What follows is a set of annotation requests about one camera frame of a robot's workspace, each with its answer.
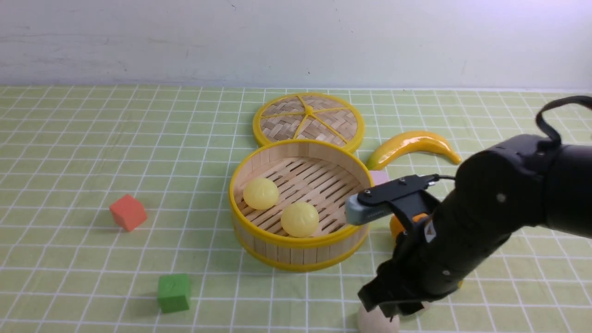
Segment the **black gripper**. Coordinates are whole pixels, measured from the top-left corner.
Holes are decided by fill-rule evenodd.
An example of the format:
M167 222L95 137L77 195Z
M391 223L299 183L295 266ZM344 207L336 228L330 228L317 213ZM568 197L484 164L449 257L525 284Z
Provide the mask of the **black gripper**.
M476 211L458 194L450 194L429 219L398 238L393 258L359 291L368 312L379 308L386 318L409 316L419 300L441 299L510 237L512 228Z

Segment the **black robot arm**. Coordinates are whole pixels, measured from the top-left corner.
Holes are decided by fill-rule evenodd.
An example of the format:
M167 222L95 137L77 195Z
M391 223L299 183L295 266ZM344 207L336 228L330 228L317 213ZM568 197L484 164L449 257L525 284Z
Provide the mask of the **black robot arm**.
M440 179L409 175L349 199L350 224L394 214L404 228L358 292L366 311L411 315L447 297L525 226L591 237L590 146L518 135L461 163L442 201L427 192Z

